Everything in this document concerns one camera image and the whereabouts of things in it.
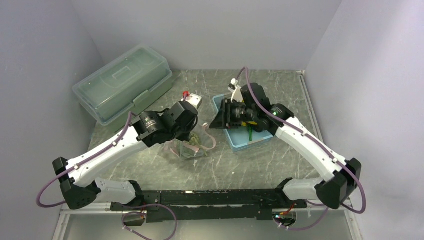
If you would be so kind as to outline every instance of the plastic bag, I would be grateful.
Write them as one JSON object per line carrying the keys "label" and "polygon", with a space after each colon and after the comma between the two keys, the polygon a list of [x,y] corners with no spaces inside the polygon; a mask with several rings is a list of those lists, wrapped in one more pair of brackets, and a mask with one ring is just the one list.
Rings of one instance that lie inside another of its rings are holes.
{"label": "plastic bag", "polygon": [[207,123],[197,124],[190,133],[190,141],[168,141],[163,144],[159,155],[163,158],[169,158],[171,155],[181,160],[207,156],[207,152],[217,146],[217,141],[207,133],[207,129]]}

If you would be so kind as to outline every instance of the translucent lid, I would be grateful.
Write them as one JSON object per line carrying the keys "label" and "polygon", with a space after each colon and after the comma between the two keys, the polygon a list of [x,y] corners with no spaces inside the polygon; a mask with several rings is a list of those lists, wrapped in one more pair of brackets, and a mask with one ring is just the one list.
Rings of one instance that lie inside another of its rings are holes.
{"label": "translucent lid", "polygon": [[172,73],[164,57],[149,47],[137,46],[72,89],[93,117],[107,125],[169,74]]}

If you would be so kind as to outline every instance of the gray marble surface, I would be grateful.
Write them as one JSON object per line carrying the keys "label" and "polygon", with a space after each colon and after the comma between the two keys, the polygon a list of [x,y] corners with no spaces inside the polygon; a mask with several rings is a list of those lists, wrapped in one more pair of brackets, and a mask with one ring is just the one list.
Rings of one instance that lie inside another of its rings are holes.
{"label": "gray marble surface", "polygon": [[[183,91],[203,97],[199,120],[210,122],[215,117],[212,97],[228,93],[227,86],[239,70],[174,71],[173,88],[149,107],[161,111],[181,99]],[[296,71],[251,70],[250,81],[263,86],[271,103],[287,106],[312,133],[313,124]],[[240,85],[246,84],[244,77]],[[136,153],[105,171],[101,177],[113,181],[137,181],[143,190],[222,190],[275,188],[286,178],[318,177],[317,171],[287,143],[271,141],[233,153],[223,130],[209,129],[216,147],[208,156],[191,160],[158,155],[161,145]],[[89,149],[114,135],[100,124],[95,126]]]}

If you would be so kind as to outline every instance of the blue plastic bin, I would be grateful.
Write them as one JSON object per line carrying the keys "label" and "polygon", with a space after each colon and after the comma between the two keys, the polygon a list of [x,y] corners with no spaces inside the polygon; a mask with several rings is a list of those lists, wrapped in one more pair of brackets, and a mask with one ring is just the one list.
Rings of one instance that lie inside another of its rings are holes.
{"label": "blue plastic bin", "polygon": [[[221,107],[222,99],[224,98],[224,94],[214,96],[212,98],[215,112],[218,113],[218,110]],[[236,129],[224,129],[224,133],[226,139],[228,140],[229,146],[231,150],[235,153],[241,151],[243,149],[247,149],[259,144],[266,143],[271,140],[273,137],[270,132],[252,132],[252,141],[249,141],[249,131],[247,127],[241,126]]]}

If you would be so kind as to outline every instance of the plastic box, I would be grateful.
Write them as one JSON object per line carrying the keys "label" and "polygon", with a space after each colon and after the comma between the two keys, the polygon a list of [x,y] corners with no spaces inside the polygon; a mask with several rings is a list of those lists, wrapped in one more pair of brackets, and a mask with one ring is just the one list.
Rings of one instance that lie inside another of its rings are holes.
{"label": "plastic box", "polygon": [[[214,96],[212,98],[216,113],[218,113],[221,107],[223,98],[224,98],[224,94]],[[245,126],[241,126],[236,129],[224,129],[224,133],[231,147],[231,150],[234,153],[241,151],[243,149],[247,149],[259,144],[269,142],[271,138],[273,137],[271,133],[268,131],[263,131],[263,132],[253,131],[252,141],[249,141],[249,131],[247,130],[247,127]]]}
{"label": "plastic box", "polygon": [[103,126],[144,111],[172,87],[167,60],[137,46],[73,86],[81,105]]}

